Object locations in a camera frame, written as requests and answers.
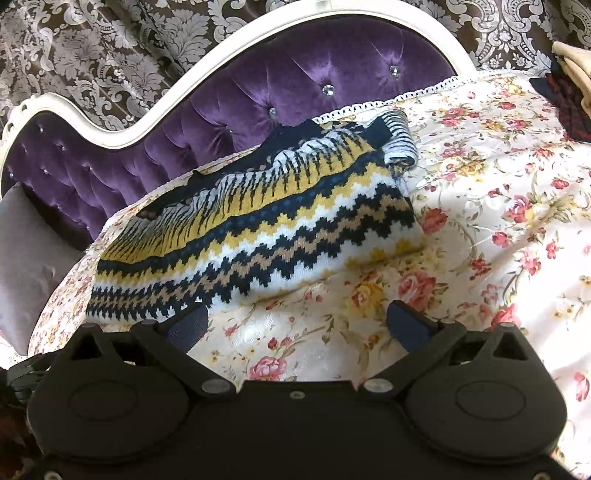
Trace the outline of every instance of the floral fabric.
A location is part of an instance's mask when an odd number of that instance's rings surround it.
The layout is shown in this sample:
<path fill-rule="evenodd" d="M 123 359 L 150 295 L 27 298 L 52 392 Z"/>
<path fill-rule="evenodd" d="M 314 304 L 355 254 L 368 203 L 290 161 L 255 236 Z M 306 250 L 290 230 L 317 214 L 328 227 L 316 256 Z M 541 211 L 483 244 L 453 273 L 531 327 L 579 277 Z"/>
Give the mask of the floral fabric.
<path fill-rule="evenodd" d="M 211 316 L 189 355 L 237 386 L 247 379 L 358 384 L 404 355 L 385 325 L 394 299 L 474 330 L 513 322 L 566 399 L 569 420 L 554 455 L 577 478 L 587 478 L 591 145 L 565 136 L 556 110 L 523 74 L 479 74 L 396 106 L 407 112 L 419 149 L 420 160 L 405 178 L 428 236 L 425 249 L 392 260 L 376 252 L 371 267 Z M 380 109 L 348 119 L 364 121 Z M 102 251 L 143 205 L 186 178 L 109 221 L 54 292 L 30 354 L 67 342 L 85 320 Z"/>
<path fill-rule="evenodd" d="M 539 74 L 553 40 L 591 47 L 587 0 L 404 1 L 445 25 L 483 69 Z M 0 12 L 0 126 L 32 94 L 54 92 L 97 125 L 125 128 L 224 38 L 289 2 L 12 0 Z"/>

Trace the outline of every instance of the gray pillow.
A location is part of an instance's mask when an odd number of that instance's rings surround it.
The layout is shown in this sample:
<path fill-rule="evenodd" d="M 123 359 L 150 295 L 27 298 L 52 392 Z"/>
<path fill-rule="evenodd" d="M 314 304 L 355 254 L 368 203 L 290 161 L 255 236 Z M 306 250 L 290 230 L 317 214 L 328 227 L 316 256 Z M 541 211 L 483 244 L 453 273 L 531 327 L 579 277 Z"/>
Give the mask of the gray pillow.
<path fill-rule="evenodd" d="M 82 257 L 47 225 L 20 183 L 0 201 L 0 330 L 26 355 L 47 300 Z"/>

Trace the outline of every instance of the damask curtain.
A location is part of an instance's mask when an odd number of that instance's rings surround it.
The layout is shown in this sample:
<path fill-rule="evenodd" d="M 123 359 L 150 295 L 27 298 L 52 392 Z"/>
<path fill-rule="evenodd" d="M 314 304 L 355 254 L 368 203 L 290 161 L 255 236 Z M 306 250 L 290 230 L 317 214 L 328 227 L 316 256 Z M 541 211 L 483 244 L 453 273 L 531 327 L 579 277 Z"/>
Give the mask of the damask curtain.
<path fill-rule="evenodd" d="M 128 127 L 224 38 L 288 1 L 4 0 L 0 124 L 32 94 L 55 92 L 97 125 Z M 540 74 L 553 40 L 591 47 L 591 0 L 405 1 L 483 69 Z"/>

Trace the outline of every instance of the zigzag pattern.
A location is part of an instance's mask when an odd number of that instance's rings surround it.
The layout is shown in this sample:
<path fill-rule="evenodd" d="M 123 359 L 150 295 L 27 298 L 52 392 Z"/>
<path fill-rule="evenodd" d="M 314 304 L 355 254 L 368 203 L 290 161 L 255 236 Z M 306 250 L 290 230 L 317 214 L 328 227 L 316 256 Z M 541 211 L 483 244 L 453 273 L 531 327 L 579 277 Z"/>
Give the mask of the zigzag pattern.
<path fill-rule="evenodd" d="M 408 130 L 408 117 L 403 110 L 390 110 L 381 118 L 392 132 L 392 139 L 382 147 L 384 158 L 392 172 L 400 176 L 418 159 L 417 146 Z"/>
<path fill-rule="evenodd" d="M 266 170 L 147 207 L 100 259 L 87 315 L 164 320 L 194 301 L 229 309 L 371 261 L 375 249 L 419 248 L 422 230 L 391 170 L 391 153 L 398 163 L 412 155 L 410 133 L 393 146 L 401 118 L 339 125 L 281 151 Z"/>

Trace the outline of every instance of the purple velvet upholstery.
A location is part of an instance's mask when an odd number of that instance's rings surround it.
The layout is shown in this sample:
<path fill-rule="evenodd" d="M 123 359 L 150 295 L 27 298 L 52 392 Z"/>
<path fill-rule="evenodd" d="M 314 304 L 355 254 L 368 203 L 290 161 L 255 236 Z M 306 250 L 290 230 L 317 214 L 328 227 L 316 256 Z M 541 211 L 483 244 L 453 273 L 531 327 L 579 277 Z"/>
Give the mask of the purple velvet upholstery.
<path fill-rule="evenodd" d="M 197 166 L 259 144 L 277 121 L 295 125 L 453 74 L 427 40 L 390 22 L 360 15 L 310 21 L 218 70 L 131 147 L 97 147 L 57 115 L 37 114 L 9 152 L 3 193 L 16 181 L 28 186 L 46 220 L 80 248 L 110 215 Z M 334 95 L 323 93 L 326 85 Z"/>

